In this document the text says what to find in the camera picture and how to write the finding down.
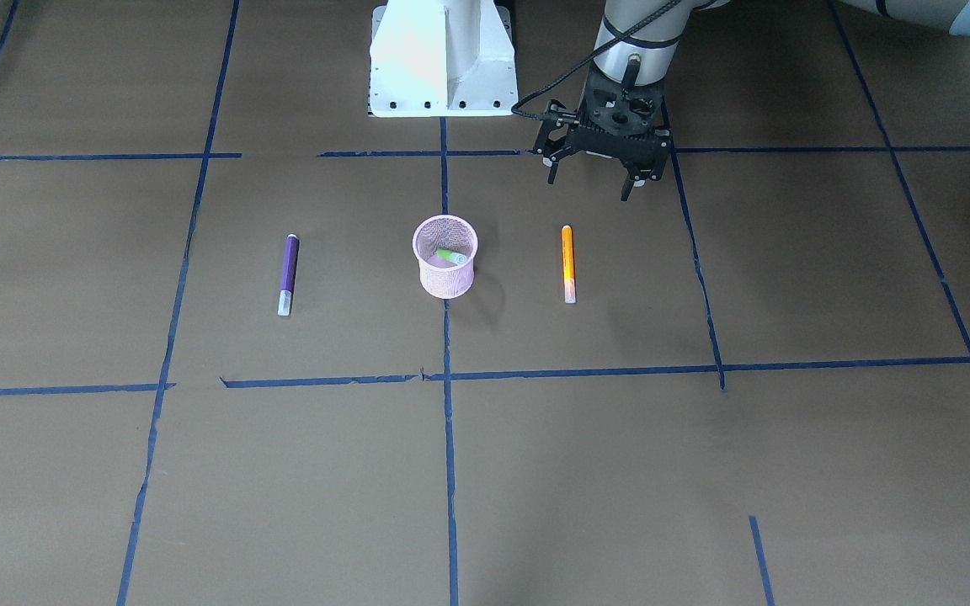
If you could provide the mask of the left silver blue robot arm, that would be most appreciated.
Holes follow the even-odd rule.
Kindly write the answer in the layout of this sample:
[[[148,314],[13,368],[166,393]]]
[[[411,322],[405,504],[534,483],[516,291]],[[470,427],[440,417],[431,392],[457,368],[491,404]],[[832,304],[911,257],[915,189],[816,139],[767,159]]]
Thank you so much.
[[[531,152],[554,183],[561,162],[579,153],[618,161],[625,170],[622,199],[661,179],[674,141],[664,115],[664,80],[690,17],[719,8],[717,1],[608,1],[594,49],[556,77],[585,70],[578,106],[552,99],[539,112],[528,104],[553,85],[527,93],[513,114],[539,123]]]

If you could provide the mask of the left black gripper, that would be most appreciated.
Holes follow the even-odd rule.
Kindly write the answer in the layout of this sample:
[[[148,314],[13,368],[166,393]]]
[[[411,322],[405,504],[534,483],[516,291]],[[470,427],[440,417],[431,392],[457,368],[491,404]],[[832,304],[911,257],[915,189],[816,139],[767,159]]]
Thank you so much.
[[[545,118],[532,151],[549,168],[554,184],[561,161],[580,152],[619,161],[626,170],[620,200],[632,191],[661,179],[669,161],[671,135],[662,114],[661,79],[632,84],[609,77],[590,66],[578,104],[577,118]]]

